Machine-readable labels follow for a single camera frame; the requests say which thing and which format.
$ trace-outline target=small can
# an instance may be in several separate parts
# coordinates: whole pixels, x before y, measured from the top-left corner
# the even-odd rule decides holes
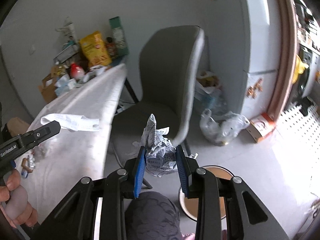
[[[31,169],[35,169],[36,168],[35,157],[33,156],[33,154],[29,154],[28,155],[28,166]]]

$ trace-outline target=clear plastic bag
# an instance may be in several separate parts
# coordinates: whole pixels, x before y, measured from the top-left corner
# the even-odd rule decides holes
[[[204,109],[210,109],[213,114],[222,115],[227,112],[227,103],[220,88],[204,88],[199,82],[197,82],[194,108],[200,114]]]
[[[239,132],[247,128],[249,120],[240,114],[228,112],[222,116],[211,117],[212,112],[205,109],[201,114],[200,129],[203,135],[217,146],[224,146],[236,138]]]

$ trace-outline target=white cloth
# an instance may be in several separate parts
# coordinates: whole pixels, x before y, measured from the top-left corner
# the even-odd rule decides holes
[[[40,123],[45,125],[52,121],[57,121],[61,129],[99,132],[99,119],[86,118],[84,115],[47,114],[41,118]]]
[[[47,140],[46,157],[21,184],[28,201],[38,211],[38,221],[50,214],[68,191],[84,176],[93,180],[103,177],[111,123],[126,77],[125,64],[120,64],[47,104],[28,130],[40,127],[43,116],[51,113],[78,114],[100,119],[99,132],[61,129]],[[21,171],[21,161],[16,160]]]

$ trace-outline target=refrigerator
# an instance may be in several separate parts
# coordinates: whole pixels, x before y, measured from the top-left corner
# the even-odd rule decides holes
[[[280,65],[278,1],[208,0],[205,33],[210,70],[222,83],[228,109],[248,119],[265,112]]]

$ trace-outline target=gray chair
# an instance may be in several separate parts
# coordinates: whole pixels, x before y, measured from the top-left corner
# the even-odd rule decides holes
[[[173,146],[181,144],[189,130],[193,96],[204,31],[198,26],[177,26],[157,31],[140,53],[143,98],[116,115],[110,147],[123,167],[130,159],[132,143],[140,142],[150,114],[157,129],[170,127]]]

